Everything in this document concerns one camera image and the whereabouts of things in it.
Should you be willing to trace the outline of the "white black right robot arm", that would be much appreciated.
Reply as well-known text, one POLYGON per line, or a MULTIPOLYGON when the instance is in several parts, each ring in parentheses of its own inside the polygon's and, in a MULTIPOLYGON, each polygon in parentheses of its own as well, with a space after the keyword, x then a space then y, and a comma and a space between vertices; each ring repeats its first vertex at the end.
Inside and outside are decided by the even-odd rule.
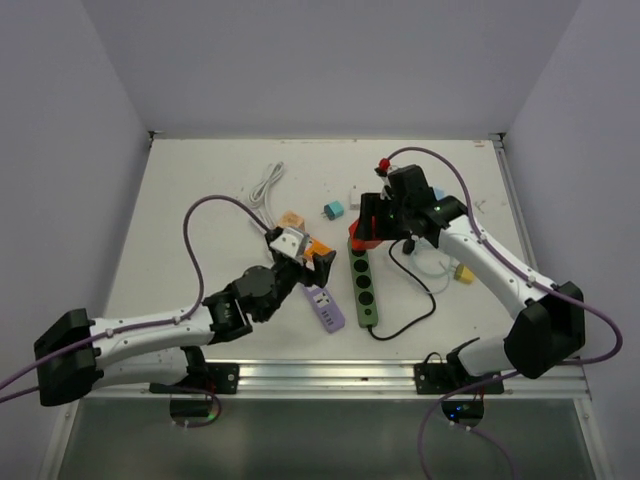
POLYGON ((451 389, 468 392, 481 376, 504 370, 536 379, 584 346, 584 315, 577 306, 583 295, 576 285, 558 285, 527 267, 476 222, 463 202, 437 198, 421 167, 396 167, 384 159, 375 172, 384 187, 362 194, 359 217, 349 229, 352 248, 424 239, 469 268, 513 321, 508 332, 469 340, 447 355, 445 379, 451 389))

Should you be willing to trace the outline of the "red cube socket adapter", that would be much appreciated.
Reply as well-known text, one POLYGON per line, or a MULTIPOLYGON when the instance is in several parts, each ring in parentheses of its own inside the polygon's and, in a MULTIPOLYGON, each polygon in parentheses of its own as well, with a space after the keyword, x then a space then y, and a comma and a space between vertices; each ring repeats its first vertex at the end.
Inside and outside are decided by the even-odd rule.
POLYGON ((358 225, 359 221, 355 220, 348 228, 351 249, 355 251, 373 250, 383 243, 383 240, 378 238, 374 238, 371 240, 358 239, 356 237, 356 230, 358 225))

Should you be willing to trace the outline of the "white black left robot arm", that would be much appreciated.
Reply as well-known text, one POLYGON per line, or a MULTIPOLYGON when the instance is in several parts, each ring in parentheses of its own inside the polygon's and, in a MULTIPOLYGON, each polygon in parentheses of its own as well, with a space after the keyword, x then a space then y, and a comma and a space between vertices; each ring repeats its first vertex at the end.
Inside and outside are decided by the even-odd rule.
POLYGON ((229 343, 265 323, 294 288, 328 283, 334 250, 293 228, 265 235, 271 266, 253 266, 195 306, 133 318, 62 315, 34 343, 39 400, 53 407, 113 385, 150 383, 193 393, 210 384, 203 347, 229 343))

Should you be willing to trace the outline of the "yellow USB charger plug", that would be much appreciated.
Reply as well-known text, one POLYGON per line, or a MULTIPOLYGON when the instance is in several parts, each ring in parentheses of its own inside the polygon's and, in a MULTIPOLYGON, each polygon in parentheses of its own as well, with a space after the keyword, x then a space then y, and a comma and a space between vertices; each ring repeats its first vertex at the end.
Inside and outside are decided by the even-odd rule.
POLYGON ((453 271, 453 279, 461 284, 470 285, 474 282, 475 275, 467 266, 458 264, 453 271))

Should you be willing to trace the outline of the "green power strip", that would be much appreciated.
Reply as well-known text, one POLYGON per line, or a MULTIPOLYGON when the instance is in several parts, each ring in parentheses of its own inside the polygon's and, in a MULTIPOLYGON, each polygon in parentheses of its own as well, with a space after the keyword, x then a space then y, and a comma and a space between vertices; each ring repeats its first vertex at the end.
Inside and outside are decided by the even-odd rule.
POLYGON ((358 325, 362 329, 373 329, 378 325, 379 314, 368 253, 348 247, 349 267, 352 277, 354 301, 358 325))

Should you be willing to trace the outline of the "teal small plug adapter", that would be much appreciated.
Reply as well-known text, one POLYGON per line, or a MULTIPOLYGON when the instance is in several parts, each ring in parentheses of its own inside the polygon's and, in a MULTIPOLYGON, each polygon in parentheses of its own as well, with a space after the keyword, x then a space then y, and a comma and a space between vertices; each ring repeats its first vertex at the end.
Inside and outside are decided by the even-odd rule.
POLYGON ((323 206, 322 216, 334 221, 344 215, 344 207, 340 201, 334 200, 323 206))

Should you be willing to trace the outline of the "purple socket adapter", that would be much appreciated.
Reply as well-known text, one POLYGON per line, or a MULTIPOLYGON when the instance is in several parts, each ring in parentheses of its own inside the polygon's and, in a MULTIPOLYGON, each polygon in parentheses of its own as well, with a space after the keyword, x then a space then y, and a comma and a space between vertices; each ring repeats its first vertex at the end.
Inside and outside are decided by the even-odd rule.
POLYGON ((327 333, 333 334, 345 327, 345 316, 326 288, 302 287, 302 292, 327 333))

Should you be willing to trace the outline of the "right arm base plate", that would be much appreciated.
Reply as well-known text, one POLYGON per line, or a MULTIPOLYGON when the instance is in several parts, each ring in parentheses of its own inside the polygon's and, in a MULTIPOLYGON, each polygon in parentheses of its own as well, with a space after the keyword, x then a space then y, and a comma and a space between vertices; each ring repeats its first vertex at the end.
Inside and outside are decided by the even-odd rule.
POLYGON ((488 381, 499 372, 471 376, 462 367, 450 365, 439 353, 431 352, 413 365, 413 379, 418 395, 444 395, 456 389, 488 381))

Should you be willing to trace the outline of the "blue charger plug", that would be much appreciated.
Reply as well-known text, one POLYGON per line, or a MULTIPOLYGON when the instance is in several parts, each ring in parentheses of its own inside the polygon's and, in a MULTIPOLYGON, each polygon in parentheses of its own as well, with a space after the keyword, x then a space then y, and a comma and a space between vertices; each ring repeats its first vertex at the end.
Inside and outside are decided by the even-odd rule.
POLYGON ((437 200, 442 200, 446 196, 446 193, 440 188, 434 187, 433 191, 434 191, 435 198, 437 200))

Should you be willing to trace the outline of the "beige cube socket adapter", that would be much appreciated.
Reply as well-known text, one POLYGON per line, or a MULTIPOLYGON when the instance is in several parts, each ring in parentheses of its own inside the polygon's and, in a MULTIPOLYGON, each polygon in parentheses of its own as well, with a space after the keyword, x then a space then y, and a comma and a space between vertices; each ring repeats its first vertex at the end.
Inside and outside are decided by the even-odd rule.
POLYGON ((277 222, 277 225, 281 228, 291 227, 303 232, 306 231, 305 219, 301 215, 291 210, 287 210, 281 215, 277 222))

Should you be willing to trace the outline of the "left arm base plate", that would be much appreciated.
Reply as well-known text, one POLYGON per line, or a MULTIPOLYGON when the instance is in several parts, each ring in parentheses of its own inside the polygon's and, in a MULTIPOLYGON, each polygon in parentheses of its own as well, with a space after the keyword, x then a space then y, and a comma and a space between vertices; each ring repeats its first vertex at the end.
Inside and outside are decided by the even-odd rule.
POLYGON ((151 383, 149 392, 153 394, 204 394, 234 395, 238 391, 240 365, 222 362, 208 363, 205 373, 189 374, 174 385, 151 383))

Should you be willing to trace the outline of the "white charger plug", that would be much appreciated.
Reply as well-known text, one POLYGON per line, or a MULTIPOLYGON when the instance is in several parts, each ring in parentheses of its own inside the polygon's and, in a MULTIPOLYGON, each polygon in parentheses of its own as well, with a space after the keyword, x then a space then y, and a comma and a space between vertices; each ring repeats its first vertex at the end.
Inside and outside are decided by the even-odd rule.
POLYGON ((349 209, 351 211, 359 210, 361 206, 361 191, 357 185, 353 185, 349 190, 349 209))

